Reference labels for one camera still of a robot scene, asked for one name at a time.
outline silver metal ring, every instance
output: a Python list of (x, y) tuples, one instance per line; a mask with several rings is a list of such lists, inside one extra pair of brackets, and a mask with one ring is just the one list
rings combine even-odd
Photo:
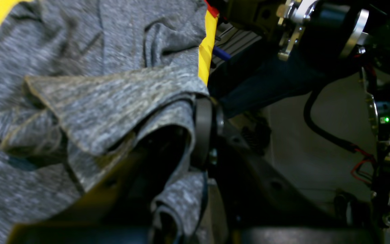
[(314, 3), (318, 0), (302, 0), (299, 4), (299, 8), (294, 11), (291, 20), (297, 24), (303, 24), (305, 19), (308, 17), (308, 12), (311, 11), (311, 8), (314, 6)]
[(370, 12), (366, 9), (362, 9), (359, 12), (359, 17), (357, 19), (356, 25), (354, 26), (354, 30), (351, 33), (351, 36), (348, 39), (347, 43), (345, 43), (345, 47), (344, 49), (342, 49), (342, 52), (339, 55), (340, 58), (348, 57), (351, 51), (353, 51), (353, 48), (356, 46), (356, 43), (358, 43), (359, 38), (364, 32), (364, 28), (365, 25), (367, 24), (369, 16), (370, 16)]

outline red wire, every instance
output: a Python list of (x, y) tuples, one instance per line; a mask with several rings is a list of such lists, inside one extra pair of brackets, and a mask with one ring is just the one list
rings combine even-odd
[(366, 175), (366, 176), (369, 176), (369, 177), (373, 177), (373, 175), (372, 174), (370, 174), (370, 173), (367, 173), (367, 172), (365, 172), (365, 171), (359, 171), (360, 173), (363, 173), (364, 175)]
[(373, 167), (375, 167), (376, 159), (374, 158), (374, 156), (372, 154), (369, 154), (360, 148), (356, 148), (355, 150), (360, 152), (363, 156), (365, 156), (365, 158), (369, 159), (371, 164), (373, 165)]
[(374, 70), (373, 66), (370, 64), (364, 65), (365, 71), (371, 73), (373, 77), (377, 77), (376, 71)]
[(366, 183), (366, 184), (371, 184), (371, 182), (368, 182), (368, 181), (366, 181), (366, 180), (364, 180), (364, 179), (361, 179), (361, 178), (359, 178), (357, 175), (355, 175), (354, 174), (354, 172), (356, 172), (356, 170), (361, 166), (361, 165), (363, 165), (364, 163), (366, 163), (366, 162), (371, 162), (371, 160), (368, 160), (368, 159), (364, 159), (364, 160), (362, 160), (362, 161), (360, 161), (358, 164), (356, 164), (355, 166), (354, 166), (354, 168), (351, 170), (351, 176), (353, 176), (355, 179), (357, 179), (357, 180), (359, 180), (359, 181), (361, 181), (361, 182), (364, 182), (364, 183)]

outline gray t-shirt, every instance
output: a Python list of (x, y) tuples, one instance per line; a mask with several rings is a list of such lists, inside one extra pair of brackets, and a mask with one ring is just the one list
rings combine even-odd
[(167, 125), (191, 138), (152, 203), (153, 223), (161, 227), (162, 211), (179, 235), (192, 235), (205, 186), (189, 172), (189, 154), (195, 95), (208, 95), (197, 75), (206, 10), (203, 0), (36, 0), (12, 9), (0, 27), (0, 243), (14, 223), (67, 208)]

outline person's leg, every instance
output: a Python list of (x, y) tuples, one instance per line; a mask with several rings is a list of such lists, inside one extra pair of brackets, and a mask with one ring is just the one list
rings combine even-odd
[(356, 72), (353, 62), (307, 59), (298, 50), (283, 62), (277, 51), (261, 40), (212, 74), (209, 90), (219, 99), (227, 117), (303, 95)]

